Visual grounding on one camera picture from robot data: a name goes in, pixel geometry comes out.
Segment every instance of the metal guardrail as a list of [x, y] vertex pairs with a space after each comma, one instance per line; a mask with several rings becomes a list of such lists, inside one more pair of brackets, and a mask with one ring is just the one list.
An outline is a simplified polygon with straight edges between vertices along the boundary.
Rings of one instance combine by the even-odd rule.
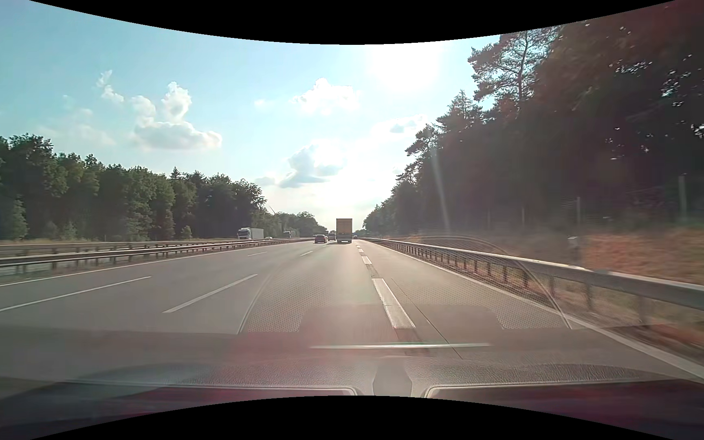
[[40, 243], [40, 244], [0, 244], [0, 257], [5, 255], [34, 255], [34, 252], [46, 251], [49, 254], [62, 252], [82, 251], [114, 251], [117, 249], [138, 249], [154, 246], [190, 246], [193, 244], [228, 243], [237, 239], [222, 240], [167, 240], [167, 241], [107, 241], [107, 242], [81, 242], [81, 243]]
[[212, 251], [214, 249], [222, 248], [225, 249], [236, 249], [240, 247], [253, 247], [253, 246], [267, 246], [271, 244], [284, 244], [284, 243], [295, 243], [299, 241], [313, 240], [314, 238], [292, 238], [292, 239], [273, 239], [273, 240], [239, 240], [239, 241], [225, 241], [216, 242], [210, 244], [190, 244], [190, 245], [179, 245], [179, 246], [163, 246], [163, 247], [142, 247], [138, 249], [126, 249], [126, 250], [113, 250], [113, 251], [94, 251], [94, 252], [73, 252], [60, 255], [47, 254], [47, 255], [26, 255], [26, 256], [15, 256], [15, 257], [0, 257], [0, 268], [12, 268], [27, 265], [41, 265], [41, 264], [51, 264], [53, 268], [56, 268], [58, 263], [61, 262], [76, 262], [78, 264], [81, 261], [96, 260], [99, 263], [99, 259], [106, 258], [110, 259], [112, 264], [116, 264], [116, 260], [121, 257], [126, 257], [129, 261], [132, 257], [138, 255], [159, 255], [167, 257], [170, 253], [178, 254], [185, 252], [196, 252], [196, 251]]
[[[704, 286], [681, 283], [666, 279], [650, 278], [640, 275], [629, 275], [614, 272], [596, 272], [587, 268], [560, 263], [541, 262], [522, 257], [488, 254], [478, 251], [467, 251], [452, 247], [435, 246], [431, 244], [412, 243], [407, 241], [364, 238], [405, 254], [414, 255], [425, 260], [438, 262], [440, 265], [450, 265], [464, 269], [470, 273], [490, 276], [497, 282], [513, 284], [518, 279], [518, 287], [528, 287], [529, 280], [547, 278], [548, 290], [554, 295], [556, 279], [564, 279], [586, 286], [588, 301], [593, 301], [592, 287], [617, 290], [637, 297], [669, 302], [696, 310], [704, 311]], [[513, 277], [508, 270], [516, 269], [520, 277]]]
[[363, 240], [421, 259], [704, 365], [704, 286], [399, 240]]

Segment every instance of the truck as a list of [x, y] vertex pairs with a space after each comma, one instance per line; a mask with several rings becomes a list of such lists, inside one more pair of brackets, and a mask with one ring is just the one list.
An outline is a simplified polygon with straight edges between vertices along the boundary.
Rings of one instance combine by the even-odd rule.
[[336, 242], [337, 243], [352, 243], [352, 219], [337, 218], [336, 219]]
[[238, 229], [238, 240], [265, 240], [265, 229], [240, 228]]

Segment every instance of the white truck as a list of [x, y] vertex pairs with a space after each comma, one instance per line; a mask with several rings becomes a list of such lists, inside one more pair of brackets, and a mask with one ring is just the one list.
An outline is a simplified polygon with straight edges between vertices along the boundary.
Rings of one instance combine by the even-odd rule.
[[337, 218], [336, 219], [336, 242], [337, 243], [352, 243], [352, 219]]
[[238, 240], [265, 240], [265, 229], [240, 228], [238, 229]]

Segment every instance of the sky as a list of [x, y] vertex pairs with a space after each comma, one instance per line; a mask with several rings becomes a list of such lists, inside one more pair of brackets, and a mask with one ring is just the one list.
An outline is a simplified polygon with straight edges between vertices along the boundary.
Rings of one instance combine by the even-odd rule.
[[301, 45], [198, 35], [0, 0], [0, 135], [56, 152], [262, 186], [270, 208], [365, 216], [414, 135], [476, 86], [466, 59], [498, 36]]

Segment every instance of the solid white line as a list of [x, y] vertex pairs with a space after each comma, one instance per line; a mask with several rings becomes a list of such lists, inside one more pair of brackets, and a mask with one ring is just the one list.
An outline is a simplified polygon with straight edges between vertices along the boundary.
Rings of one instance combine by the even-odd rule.
[[[383, 247], [383, 248], [385, 248], [385, 249], [387, 249], [387, 250], [390, 250], [390, 251], [392, 251], [392, 252], [395, 252], [395, 253], [397, 253], [398, 255], [404, 255], [405, 257], [409, 257], [409, 258], [411, 258], [411, 259], [413, 259], [413, 260], [416, 260], [416, 261], [418, 261], [418, 262], [425, 263], [426, 265], [434, 266], [434, 267], [437, 268], [437, 269], [444, 270], [446, 273], [451, 273], [451, 274], [453, 274], [453, 275], [460, 276], [461, 278], [467, 279], [468, 281], [471, 281], [472, 283], [476, 283], [476, 284], [479, 284], [479, 285], [481, 285], [481, 286], [484, 286], [484, 287], [486, 287], [486, 288], [488, 288], [488, 289], [495, 290], [496, 292], [499, 292], [499, 293], [502, 293], [502, 294], [504, 294], [504, 295], [513, 297], [514, 299], [517, 299], [517, 300], [519, 300], [519, 301], [523, 301], [523, 302], [525, 302], [525, 303], [531, 304], [531, 305], [533, 305], [534, 307], [537, 307], [537, 308], [540, 308], [540, 309], [544, 310], [545, 312], [550, 312], [550, 313], [553, 313], [554, 315], [561, 315], [559, 312], [555, 311], [555, 310], [552, 309], [552, 308], [545, 307], [545, 306], [542, 305], [542, 304], [536, 303], [536, 302], [534, 302], [534, 301], [532, 301], [532, 300], [529, 300], [529, 299], [526, 299], [526, 298], [524, 298], [524, 297], [520, 297], [520, 296], [518, 296], [518, 295], [511, 294], [511, 293], [507, 292], [506, 290], [502, 290], [502, 289], [499, 289], [498, 287], [490, 286], [490, 285], [488, 285], [488, 284], [484, 284], [484, 283], [482, 283], [482, 282], [480, 282], [480, 281], [477, 281], [476, 279], [469, 278], [469, 277], [466, 276], [466, 275], [461, 275], [460, 273], [455, 273], [455, 272], [451, 271], [450, 269], [447, 269], [447, 268], [443, 268], [443, 267], [434, 265], [434, 264], [431, 263], [431, 262], [427, 262], [427, 261], [425, 261], [425, 260], [421, 260], [421, 259], [419, 259], [419, 258], [415, 258], [415, 257], [413, 257], [412, 255], [403, 254], [403, 253], [401, 253], [401, 252], [399, 252], [399, 251], [396, 251], [396, 250], [394, 250], [394, 249], [390, 249], [389, 247], [386, 247], [386, 246], [381, 246], [381, 247]], [[600, 327], [598, 327], [598, 326], [596, 326], [596, 325], [593, 325], [593, 324], [591, 324], [591, 323], [587, 323], [586, 321], [584, 321], [584, 320], [582, 320], [582, 319], [576, 318], [576, 317], [571, 316], [571, 315], [567, 315], [566, 313], [564, 313], [564, 316], [567, 318], [567, 320], [572, 321], [572, 322], [577, 323], [577, 324], [580, 324], [580, 325], [582, 325], [582, 326], [584, 326], [584, 327], [587, 327], [587, 328], [589, 328], [589, 329], [591, 329], [591, 330], [593, 330], [593, 331], [596, 331], [596, 332], [599, 333], [599, 334], [603, 334], [603, 335], [609, 337], [610, 339], [612, 339], [613, 341], [619, 342], [619, 343], [621, 343], [621, 344], [623, 344], [623, 345], [626, 345], [626, 346], [629, 347], [629, 348], [632, 348], [632, 349], [637, 350], [637, 351], [639, 351], [639, 352], [641, 352], [641, 353], [644, 353], [645, 355], [649, 355], [649, 356], [651, 356], [652, 358], [659, 359], [660, 361], [662, 361], [662, 362], [664, 362], [664, 363], [667, 363], [667, 364], [672, 365], [672, 366], [674, 366], [674, 367], [676, 367], [676, 368], [678, 368], [678, 369], [680, 369], [680, 370], [683, 370], [683, 371], [685, 371], [685, 372], [687, 372], [687, 373], [690, 373], [690, 374], [694, 374], [695, 376], [697, 376], [697, 377], [699, 377], [699, 378], [701, 378], [701, 379], [704, 379], [704, 366], [699, 365], [698, 363], [694, 363], [694, 362], [690, 361], [689, 359], [681, 358], [680, 356], [676, 356], [676, 355], [670, 354], [670, 353], [668, 353], [668, 352], [665, 352], [665, 351], [663, 351], [663, 350], [660, 350], [659, 348], [652, 347], [651, 345], [643, 344], [643, 343], [641, 343], [641, 342], [639, 342], [639, 341], [633, 341], [633, 340], [628, 339], [628, 338], [626, 338], [626, 337], [623, 337], [623, 336], [621, 336], [621, 335], [614, 334], [614, 333], [612, 333], [612, 332], [609, 331], [609, 330], [604, 330], [604, 329], [602, 329], [602, 328], [600, 328]]]
[[86, 290], [80, 290], [78, 292], [73, 292], [71, 294], [64, 294], [64, 295], [59, 295], [57, 297], [50, 297], [50, 298], [45, 298], [37, 301], [32, 301], [32, 302], [27, 302], [24, 304], [19, 304], [19, 305], [11, 305], [9, 307], [5, 308], [0, 308], [0, 312], [4, 312], [5, 310], [12, 310], [14, 308], [18, 307], [26, 307], [27, 305], [33, 305], [33, 304], [38, 304], [40, 302], [46, 302], [46, 301], [51, 301], [63, 297], [71, 297], [72, 295], [78, 295], [78, 294], [84, 294], [86, 292], [91, 292], [92, 290], [99, 290], [99, 289], [104, 289], [105, 287], [112, 287], [112, 286], [118, 286], [120, 284], [126, 284], [126, 283], [131, 283], [133, 281], [140, 281], [141, 279], [146, 279], [146, 278], [151, 278], [150, 276], [143, 276], [142, 278], [135, 278], [135, 279], [130, 279], [129, 281], [121, 281], [120, 283], [113, 283], [113, 284], [108, 284], [107, 286], [99, 286], [99, 287], [94, 287], [92, 289], [86, 289]]
[[401, 304], [396, 299], [396, 296], [393, 295], [393, 291], [387, 286], [385, 280], [382, 278], [374, 278], [373, 281], [376, 293], [379, 295], [379, 299], [382, 300], [385, 313], [387, 313], [387, 317], [390, 319], [390, 324], [393, 325], [393, 328], [397, 330], [414, 329], [415, 323], [409, 319], [409, 315], [407, 315], [404, 308], [401, 307]]
[[156, 260], [155, 262], [143, 262], [143, 263], [135, 263], [134, 265], [121, 265], [121, 266], [109, 267], [109, 268], [97, 268], [94, 270], [87, 270], [84, 272], [65, 273], [64, 275], [45, 276], [44, 278], [26, 279], [25, 281], [16, 281], [14, 283], [0, 284], [0, 287], [14, 286], [16, 284], [23, 284], [23, 283], [33, 283], [34, 281], [45, 281], [46, 279], [63, 278], [65, 276], [85, 275], [87, 273], [102, 272], [103, 270], [113, 270], [115, 268], [130, 268], [130, 267], [139, 266], [139, 265], [152, 265], [154, 263], [174, 262], [176, 260], [183, 260], [184, 258], [207, 257], [209, 255], [220, 255], [220, 254], [227, 254], [228, 252], [238, 252], [238, 251], [248, 251], [248, 249], [246, 249], [246, 248], [230, 249], [229, 251], [219, 251], [219, 252], [210, 252], [210, 253], [206, 253], [206, 254], [187, 255], [186, 257], [165, 258], [163, 260]]
[[490, 347], [491, 344], [482, 342], [479, 344], [469, 343], [469, 344], [426, 344], [418, 342], [415, 344], [369, 344], [369, 345], [314, 345], [311, 348], [322, 348], [322, 349], [382, 349], [382, 348], [474, 348], [474, 347]]
[[224, 289], [230, 288], [230, 287], [232, 287], [232, 286], [234, 286], [234, 285], [236, 285], [236, 284], [238, 284], [238, 283], [243, 283], [243, 282], [246, 281], [247, 279], [249, 279], [249, 278], [254, 278], [255, 276], [257, 276], [256, 273], [255, 273], [254, 275], [249, 275], [249, 276], [247, 276], [246, 278], [241, 278], [241, 279], [239, 279], [239, 280], [236, 281], [236, 282], [233, 282], [233, 283], [228, 284], [227, 286], [219, 287], [219, 288], [216, 289], [216, 290], [212, 290], [212, 291], [208, 292], [208, 293], [205, 294], [205, 295], [198, 296], [198, 297], [196, 297], [195, 299], [192, 299], [192, 300], [189, 300], [189, 301], [185, 302], [184, 304], [176, 305], [175, 307], [170, 308], [170, 309], [168, 309], [168, 310], [165, 310], [165, 311], [162, 312], [162, 313], [172, 313], [172, 312], [175, 312], [176, 310], [179, 310], [179, 309], [181, 309], [181, 308], [184, 308], [184, 307], [186, 307], [187, 305], [192, 305], [192, 304], [194, 304], [194, 303], [200, 301], [201, 299], [205, 299], [205, 298], [207, 298], [207, 297], [209, 297], [209, 296], [211, 296], [211, 295], [218, 294], [219, 292], [223, 291]]

